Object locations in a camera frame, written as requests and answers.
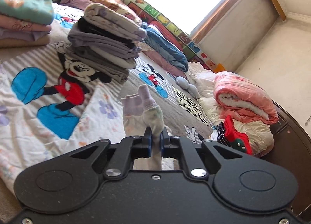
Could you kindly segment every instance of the silver bolt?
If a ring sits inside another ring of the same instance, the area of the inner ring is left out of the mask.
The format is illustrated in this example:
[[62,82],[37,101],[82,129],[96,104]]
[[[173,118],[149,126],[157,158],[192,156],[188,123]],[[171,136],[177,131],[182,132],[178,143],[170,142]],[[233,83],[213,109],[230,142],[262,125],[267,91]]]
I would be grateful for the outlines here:
[[286,219],[286,218],[281,219],[280,222],[279,222],[279,224],[290,224],[290,220],[289,220],[289,219]]
[[28,219],[28,218],[24,218],[24,219],[21,220],[21,223],[22,224],[32,224],[32,220]]
[[195,177],[204,177],[207,172],[206,170],[203,170],[203,169],[194,169],[191,171],[191,174],[192,176],[195,176]]
[[118,169],[108,169],[106,170],[106,175],[109,177],[116,177],[121,175],[121,171]]
[[160,178],[161,178],[161,177],[160,177],[159,175],[153,175],[153,176],[152,176],[152,179],[153,179],[153,180],[159,180]]

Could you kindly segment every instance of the purple folded shirt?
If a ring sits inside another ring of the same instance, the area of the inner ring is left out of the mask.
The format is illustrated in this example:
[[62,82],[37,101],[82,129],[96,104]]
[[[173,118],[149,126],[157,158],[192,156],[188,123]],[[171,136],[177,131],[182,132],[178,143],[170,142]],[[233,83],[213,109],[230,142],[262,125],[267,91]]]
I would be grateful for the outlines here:
[[49,32],[45,31],[16,31],[0,27],[0,40],[6,38],[14,38],[34,42],[48,33]]

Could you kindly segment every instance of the window frame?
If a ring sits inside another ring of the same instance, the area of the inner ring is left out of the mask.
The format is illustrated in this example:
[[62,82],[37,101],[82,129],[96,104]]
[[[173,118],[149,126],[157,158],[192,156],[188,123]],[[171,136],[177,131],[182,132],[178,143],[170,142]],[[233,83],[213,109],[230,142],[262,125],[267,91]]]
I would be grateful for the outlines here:
[[218,21],[237,3],[239,0],[223,0],[216,6],[205,20],[198,24],[198,26],[189,35],[192,40],[199,43],[208,32],[217,24]]

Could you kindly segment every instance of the bed frame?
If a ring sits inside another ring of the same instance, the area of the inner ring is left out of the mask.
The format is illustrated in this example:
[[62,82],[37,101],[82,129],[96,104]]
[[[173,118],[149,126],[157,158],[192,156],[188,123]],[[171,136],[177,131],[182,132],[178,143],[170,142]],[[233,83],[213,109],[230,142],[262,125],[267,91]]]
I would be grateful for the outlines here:
[[311,220],[311,139],[303,128],[277,103],[279,121],[271,125],[274,148],[264,160],[291,171],[299,190],[293,201],[293,212],[305,221]]

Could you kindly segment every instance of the gray stuffed toy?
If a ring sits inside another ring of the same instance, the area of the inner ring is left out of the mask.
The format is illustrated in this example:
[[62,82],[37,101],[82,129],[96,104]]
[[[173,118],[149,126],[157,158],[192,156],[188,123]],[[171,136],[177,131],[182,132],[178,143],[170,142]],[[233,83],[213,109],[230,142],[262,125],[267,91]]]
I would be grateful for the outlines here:
[[200,94],[197,90],[197,88],[192,85],[189,84],[188,81],[183,78],[183,77],[177,77],[175,78],[175,82],[176,84],[178,84],[181,88],[185,89],[187,92],[189,92],[189,94],[195,98],[195,99],[199,99],[200,98]]

